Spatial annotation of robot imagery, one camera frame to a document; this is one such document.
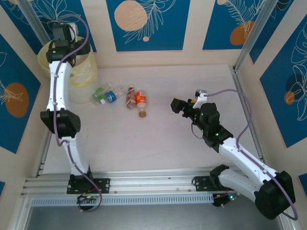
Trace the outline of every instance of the bottle label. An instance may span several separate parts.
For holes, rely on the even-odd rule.
[[[146,103],[146,96],[144,92],[138,92],[136,94],[136,104],[138,103]]]
[[[106,93],[106,97],[107,97],[107,100],[108,100],[110,103],[116,101],[116,99],[117,99],[116,96],[115,96],[115,94],[114,94],[112,91]]]

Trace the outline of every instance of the purple cable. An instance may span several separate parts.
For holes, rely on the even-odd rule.
[[[58,79],[58,73],[59,73],[60,66],[61,66],[61,64],[62,64],[70,55],[73,55],[73,54],[75,54],[76,52],[78,52],[80,49],[82,49],[82,48],[85,46],[85,44],[87,43],[88,37],[89,37],[89,28],[88,28],[87,24],[85,23],[85,21],[84,21],[80,16],[78,16],[78,15],[76,15],[76,14],[65,14],[64,16],[61,17],[59,23],[61,23],[61,21],[62,21],[64,18],[67,18],[67,17],[75,17],[75,18],[79,19],[79,20],[84,24],[84,26],[85,26],[85,28],[86,28],[86,37],[85,37],[85,40],[84,40],[84,42],[82,43],[82,45],[79,46],[79,47],[78,47],[77,49],[75,49],[74,51],[71,51],[71,52],[70,52],[69,54],[67,54],[65,57],[63,57],[62,60],[59,62],[58,66],[57,66],[57,69],[56,69],[56,72],[55,72],[55,77],[54,77],[54,83],[53,83],[53,106],[54,106],[54,109],[53,109],[53,127],[54,127],[54,134],[55,134],[55,136],[56,136],[56,140],[57,140],[58,146],[62,146],[63,143],[67,143],[68,155],[69,155],[69,158],[70,158],[72,164],[74,164],[76,170],[77,170],[82,176],[84,176],[84,177],[86,178],[86,180],[88,180],[88,181],[95,187],[95,189],[97,190],[97,192],[99,193],[99,198],[100,198],[100,199],[99,199],[99,204],[98,204],[96,207],[94,207],[94,208],[92,208],[92,209],[90,209],[90,210],[82,210],[82,209],[81,209],[81,203],[82,203],[84,200],[86,200],[86,199],[82,200],[82,201],[79,203],[79,206],[78,206],[78,207],[79,207],[80,211],[92,212],[92,211],[95,211],[96,209],[98,209],[99,206],[101,205],[101,202],[102,202],[102,194],[101,194],[101,191],[100,191],[100,189],[98,188],[98,186],[97,186],[97,185],[96,185],[96,184],[95,184],[85,173],[83,173],[83,172],[81,171],[81,169],[77,166],[77,164],[76,164],[75,161],[73,160],[72,155],[71,155],[71,149],[70,149],[70,146],[69,146],[69,142],[66,141],[66,140],[63,140],[63,141],[60,143],[60,141],[59,141],[58,129],[57,129],[58,126],[57,126],[57,103],[56,103],[57,99],[56,99],[56,96],[57,96],[57,79]]]
[[[212,94],[208,94],[206,95],[207,97],[211,97],[211,96],[215,96],[215,95],[218,95],[220,93],[223,93],[223,92],[236,92],[240,95],[242,95],[245,100],[248,102],[248,105],[249,105],[249,113],[250,113],[250,117],[249,117],[249,120],[248,120],[248,124],[246,125],[246,127],[243,129],[243,131],[239,134],[238,138],[236,139],[236,147],[238,148],[238,150],[240,150],[240,146],[239,146],[239,140],[240,138],[242,137],[242,135],[244,134],[244,132],[248,129],[248,127],[250,126],[251,122],[252,122],[252,118],[253,118],[253,110],[252,110],[252,106],[251,106],[251,102],[250,100],[248,99],[248,97],[238,91],[238,90],[232,90],[232,89],[227,89],[227,90],[222,90],[222,91],[219,91],[219,92],[216,92],[216,93],[212,93]],[[243,153],[244,156],[246,156],[248,159],[250,159],[255,165],[257,165],[262,171],[264,171],[265,169],[263,168],[262,165],[260,165],[257,161],[255,161],[253,158],[251,158],[248,154],[246,154],[243,150],[240,150],[240,152]],[[274,178],[274,176],[272,174],[270,174],[268,171],[265,172],[276,184],[277,186],[280,188],[280,190],[282,191],[282,193],[284,194],[284,196],[286,197],[286,199],[288,200],[292,210],[293,210],[293,213],[294,213],[294,217],[291,217],[290,215],[288,215],[287,213],[283,212],[283,214],[285,216],[287,216],[288,218],[292,219],[292,220],[297,220],[298,219],[298,215],[297,215],[297,210],[292,202],[292,200],[290,199],[289,195],[287,194],[287,192],[285,191],[285,189],[282,187],[282,185]]]

